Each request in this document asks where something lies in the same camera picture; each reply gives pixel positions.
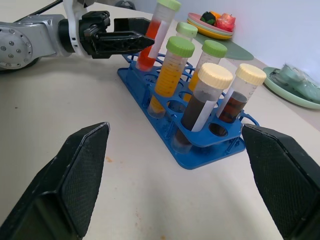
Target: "robotic arm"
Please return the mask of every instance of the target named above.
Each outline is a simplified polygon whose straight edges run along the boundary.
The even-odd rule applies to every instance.
[[[154,44],[145,36],[145,18],[118,18],[114,32],[108,11],[87,11],[96,0],[63,0],[61,14],[30,15],[18,22],[0,22],[0,73],[16,71],[41,57],[108,59],[115,54],[134,54]]]

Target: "black cable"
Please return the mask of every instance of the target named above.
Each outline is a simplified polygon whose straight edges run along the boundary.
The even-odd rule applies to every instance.
[[[48,11],[49,9],[52,9],[53,7],[57,6],[58,4],[62,3],[63,0],[56,0],[54,1],[53,3],[50,3],[49,5],[39,9],[38,11],[35,11],[23,18],[20,18],[19,20],[15,21],[15,23],[17,22],[20,22],[22,19],[28,17],[28,16],[32,16],[32,15],[37,15],[37,14],[42,14],[44,13],[45,11]],[[36,58],[35,60],[33,60],[32,62],[30,62],[27,66],[24,66],[22,68],[19,68],[19,69],[7,69],[7,70],[2,70],[0,71],[0,74],[9,74],[9,73],[14,73],[16,71],[19,71],[19,70],[22,70],[22,69],[27,69],[27,68],[30,68],[32,67],[33,65],[35,65],[37,62],[39,62],[40,60],[40,57]]]
[[[52,9],[53,7],[57,6],[58,4],[62,3],[63,0],[56,0],[53,3],[50,3],[49,5],[39,9],[38,11],[35,11],[27,16],[24,16],[23,18],[20,18],[19,20],[15,21],[15,23],[20,22],[22,19],[32,16],[32,15],[37,15],[37,14],[43,14],[45,11],[48,11],[49,9]]]

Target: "yellow liquid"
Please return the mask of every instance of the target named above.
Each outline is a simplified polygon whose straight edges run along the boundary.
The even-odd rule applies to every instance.
[[[178,82],[182,74],[182,69],[178,62],[169,62],[163,65],[161,72],[156,81],[155,92],[162,97],[172,97],[177,88]],[[150,106],[155,113],[161,113],[165,111],[160,102],[152,96]]]
[[[199,77],[198,77],[198,71],[195,71],[193,73],[193,76],[190,80],[190,83],[189,83],[189,86],[188,88],[193,92],[195,89],[196,89],[196,86],[197,86],[197,83],[199,81]],[[190,94],[186,94],[184,95],[184,98],[183,100],[186,101],[186,102],[189,102],[191,99],[191,95]]]

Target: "test tube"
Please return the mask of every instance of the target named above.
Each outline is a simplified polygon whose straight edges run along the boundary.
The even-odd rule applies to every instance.
[[[195,51],[195,45],[182,37],[172,36],[166,44],[166,49],[167,52],[154,90],[160,96],[172,97],[188,58],[190,58]],[[151,98],[148,113],[157,119],[162,118],[166,113],[155,96]]]
[[[232,124],[237,119],[257,86],[264,83],[267,75],[261,69],[242,63],[235,72],[235,79],[219,106],[216,116],[225,123]]]
[[[198,28],[186,22],[179,22],[176,25],[176,35],[189,41],[192,41],[198,33]]]
[[[233,79],[231,72],[214,63],[203,64],[198,76],[198,84],[181,119],[181,124],[192,132],[201,131],[223,90],[229,87]],[[176,152],[186,154],[190,151],[192,144],[178,129],[171,146]]]
[[[196,65],[193,76],[190,80],[188,88],[193,92],[198,83],[199,77],[198,72],[202,65],[205,63],[219,64],[220,59],[224,58],[227,53],[227,48],[219,42],[206,40],[202,46],[202,54]],[[191,95],[185,94],[183,100],[189,102]]]
[[[146,31],[146,36],[154,39],[154,44],[141,51],[136,67],[144,72],[151,71],[165,40],[168,29],[181,3],[177,0],[157,0],[157,5],[153,13],[150,25]]]

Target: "cream cap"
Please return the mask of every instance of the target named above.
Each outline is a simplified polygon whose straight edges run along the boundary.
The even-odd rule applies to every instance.
[[[247,63],[241,63],[235,75],[247,83],[256,86],[262,85],[267,78],[267,74],[264,71]]]
[[[209,62],[202,65],[198,77],[201,82],[216,89],[227,89],[234,78],[224,67]]]

